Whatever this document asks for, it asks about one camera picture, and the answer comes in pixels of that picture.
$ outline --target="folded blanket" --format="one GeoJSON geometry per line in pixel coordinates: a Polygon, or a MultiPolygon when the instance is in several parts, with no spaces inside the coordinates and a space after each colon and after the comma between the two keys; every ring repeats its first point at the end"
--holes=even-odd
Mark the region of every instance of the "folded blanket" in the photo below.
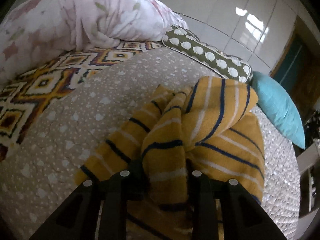
{"type": "Polygon", "coordinates": [[[234,80],[204,77],[177,93],[159,86],[149,103],[100,144],[76,183],[109,179],[142,157],[150,188],[144,201],[128,203],[129,219],[187,239],[187,159],[212,179],[237,179],[261,203],[263,138],[249,112],[257,101],[249,85],[234,80]]]}
{"type": "Polygon", "coordinates": [[[0,84],[73,49],[160,41],[186,22],[158,0],[29,0],[0,25],[0,84]]]}

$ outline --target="wall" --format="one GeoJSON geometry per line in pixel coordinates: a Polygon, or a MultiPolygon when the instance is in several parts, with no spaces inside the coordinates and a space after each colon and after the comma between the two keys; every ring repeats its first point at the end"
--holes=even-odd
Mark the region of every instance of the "wall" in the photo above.
{"type": "Polygon", "coordinates": [[[299,0],[160,1],[181,14],[201,40],[263,73],[270,73],[280,59],[297,15],[320,42],[320,32],[299,0]]]}

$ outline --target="floral comforter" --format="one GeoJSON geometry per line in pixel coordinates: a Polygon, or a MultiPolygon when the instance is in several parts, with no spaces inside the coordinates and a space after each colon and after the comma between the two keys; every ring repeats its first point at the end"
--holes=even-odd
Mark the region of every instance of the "floral comforter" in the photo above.
{"type": "Polygon", "coordinates": [[[29,0],[0,25],[0,84],[65,51],[160,41],[186,22],[158,0],[29,0]]]}

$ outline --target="patterned rug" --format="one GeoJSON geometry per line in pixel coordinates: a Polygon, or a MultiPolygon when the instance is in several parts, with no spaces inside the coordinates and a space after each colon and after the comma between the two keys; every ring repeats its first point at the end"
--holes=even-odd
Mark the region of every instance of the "patterned rug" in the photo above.
{"type": "Polygon", "coordinates": [[[156,42],[126,42],[111,49],[68,52],[18,76],[0,90],[0,161],[19,148],[31,124],[56,100],[87,78],[135,54],[161,48],[156,42]]]}

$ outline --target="metal rivet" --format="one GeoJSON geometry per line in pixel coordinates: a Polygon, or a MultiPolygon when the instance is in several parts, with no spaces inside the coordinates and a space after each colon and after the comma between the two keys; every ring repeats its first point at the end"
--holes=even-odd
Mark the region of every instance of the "metal rivet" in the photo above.
{"type": "Polygon", "coordinates": [[[85,187],[90,187],[92,185],[92,180],[87,179],[84,183],[83,186],[85,187]]]}
{"type": "Polygon", "coordinates": [[[192,175],[195,177],[200,177],[202,175],[201,171],[193,171],[192,175]]]}
{"type": "Polygon", "coordinates": [[[130,174],[129,171],[121,171],[121,172],[120,172],[120,175],[121,175],[122,177],[127,177],[127,176],[129,176],[129,174],[130,174]]]}
{"type": "Polygon", "coordinates": [[[238,181],[236,179],[230,179],[229,180],[229,183],[232,185],[232,186],[237,186],[238,185],[238,181]]]}

